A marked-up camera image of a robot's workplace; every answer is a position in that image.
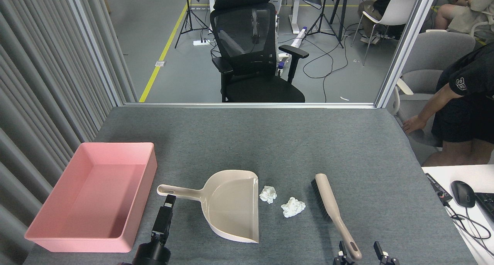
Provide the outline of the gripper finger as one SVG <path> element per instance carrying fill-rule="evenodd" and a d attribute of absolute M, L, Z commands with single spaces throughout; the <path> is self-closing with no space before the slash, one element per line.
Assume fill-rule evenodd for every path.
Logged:
<path fill-rule="evenodd" d="M 334 265 L 354 265 L 355 261 L 347 254 L 347 249 L 343 241 L 339 242 L 339 252 L 334 258 Z"/>
<path fill-rule="evenodd" d="M 397 258 L 391 257 L 386 251 L 383 251 L 379 242 L 374 242 L 373 246 L 380 265 L 400 265 Z"/>

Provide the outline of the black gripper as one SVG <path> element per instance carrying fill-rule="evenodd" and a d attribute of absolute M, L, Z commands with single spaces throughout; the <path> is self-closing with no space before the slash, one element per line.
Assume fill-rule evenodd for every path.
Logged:
<path fill-rule="evenodd" d="M 157 242 L 140 244 L 132 260 L 133 265 L 168 265 L 171 251 L 164 244 L 168 239 L 175 200 L 176 196 L 174 195 L 166 196 L 164 205 L 159 208 L 152 229 L 152 240 Z"/>

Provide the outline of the person's right hand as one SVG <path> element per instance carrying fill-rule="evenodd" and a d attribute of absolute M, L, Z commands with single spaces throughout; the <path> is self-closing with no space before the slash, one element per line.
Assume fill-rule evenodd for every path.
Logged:
<path fill-rule="evenodd" d="M 405 134 L 410 134 L 417 130 L 423 130 L 426 126 L 427 120 L 415 115 L 403 122 L 402 129 Z"/>

